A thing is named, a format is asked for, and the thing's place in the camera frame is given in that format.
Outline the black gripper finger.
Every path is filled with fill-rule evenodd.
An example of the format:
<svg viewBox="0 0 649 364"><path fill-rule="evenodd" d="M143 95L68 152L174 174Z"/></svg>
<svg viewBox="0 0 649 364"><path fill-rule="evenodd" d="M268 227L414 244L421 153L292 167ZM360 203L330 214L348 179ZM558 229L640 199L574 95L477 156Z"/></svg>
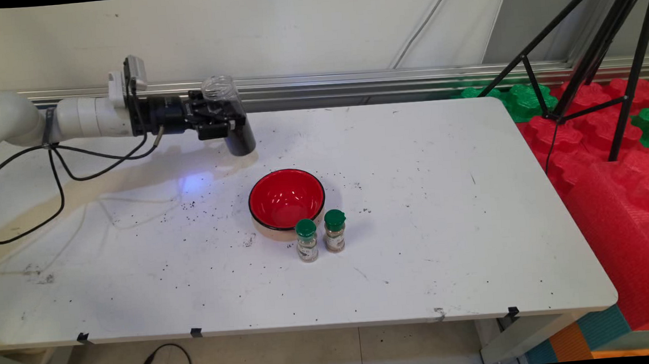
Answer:
<svg viewBox="0 0 649 364"><path fill-rule="evenodd" d="M236 128L237 120L231 117L200 117L196 122L200 141L225 139Z"/></svg>
<svg viewBox="0 0 649 364"><path fill-rule="evenodd" d="M188 91L189 113L210 112L210 106L201 90Z"/></svg>

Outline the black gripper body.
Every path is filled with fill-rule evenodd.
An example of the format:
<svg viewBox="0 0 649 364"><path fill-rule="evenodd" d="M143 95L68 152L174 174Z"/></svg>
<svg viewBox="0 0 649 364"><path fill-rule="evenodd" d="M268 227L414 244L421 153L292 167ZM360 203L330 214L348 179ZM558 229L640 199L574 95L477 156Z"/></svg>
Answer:
<svg viewBox="0 0 649 364"><path fill-rule="evenodd" d="M189 113L189 97L158 96L144 99L145 131L147 134L183 134L196 130L196 122L205 115Z"/></svg>

